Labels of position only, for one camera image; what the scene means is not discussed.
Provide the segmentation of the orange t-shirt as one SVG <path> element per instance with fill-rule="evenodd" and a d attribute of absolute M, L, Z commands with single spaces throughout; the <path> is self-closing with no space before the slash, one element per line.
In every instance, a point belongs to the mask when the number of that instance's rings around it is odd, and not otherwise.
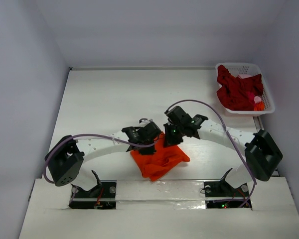
<path fill-rule="evenodd" d="M 161 133 L 155 144 L 154 155 L 141 155 L 138 151 L 132 151 L 134 162 L 138 166 L 143 178 L 157 181 L 180 163 L 190 162 L 190 158 L 176 145 L 164 147 L 165 134 Z"/>

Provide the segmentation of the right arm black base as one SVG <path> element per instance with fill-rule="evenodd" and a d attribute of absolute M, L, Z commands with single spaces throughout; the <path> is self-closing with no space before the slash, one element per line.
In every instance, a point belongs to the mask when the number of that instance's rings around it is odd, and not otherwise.
<path fill-rule="evenodd" d="M 250 196 L 246 183 L 234 189 L 225 181 L 204 181 L 200 193 L 207 209 L 252 208 L 250 199 L 245 202 Z"/>

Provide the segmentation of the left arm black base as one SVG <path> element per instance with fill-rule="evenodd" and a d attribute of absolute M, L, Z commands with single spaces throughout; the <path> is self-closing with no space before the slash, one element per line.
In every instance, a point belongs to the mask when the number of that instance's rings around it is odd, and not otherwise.
<path fill-rule="evenodd" d="M 95 196 L 79 187 L 73 187 L 70 196 L 69 207 L 71 209 L 95 209 L 114 210 L 116 209 L 116 181 L 103 181 L 102 189 Z"/>

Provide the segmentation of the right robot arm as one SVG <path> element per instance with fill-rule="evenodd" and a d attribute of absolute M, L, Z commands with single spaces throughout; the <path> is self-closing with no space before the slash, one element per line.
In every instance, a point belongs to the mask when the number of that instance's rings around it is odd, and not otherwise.
<path fill-rule="evenodd" d="M 191 117 L 180 106 L 166 110 L 168 122 L 164 124 L 164 145 L 174 146 L 183 137 L 207 140 L 237 152 L 242 164 L 229 169 L 221 178 L 219 189 L 224 195 L 233 194 L 237 188 L 251 181 L 268 181 L 283 158 L 279 147 L 265 130 L 257 133 L 226 127 L 206 116 Z"/>

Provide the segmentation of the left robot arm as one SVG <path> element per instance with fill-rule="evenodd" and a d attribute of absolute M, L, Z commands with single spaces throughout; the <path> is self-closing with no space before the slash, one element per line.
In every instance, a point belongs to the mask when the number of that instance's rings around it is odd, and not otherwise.
<path fill-rule="evenodd" d="M 153 155 L 160 134 L 160 128 L 148 121 L 143 126 L 125 127 L 110 135 L 66 135 L 45 156 L 43 178 L 56 187 L 77 186 L 94 197 L 100 192 L 100 180 L 93 169 L 83 167 L 84 163 L 113 153 L 136 151 Z"/>

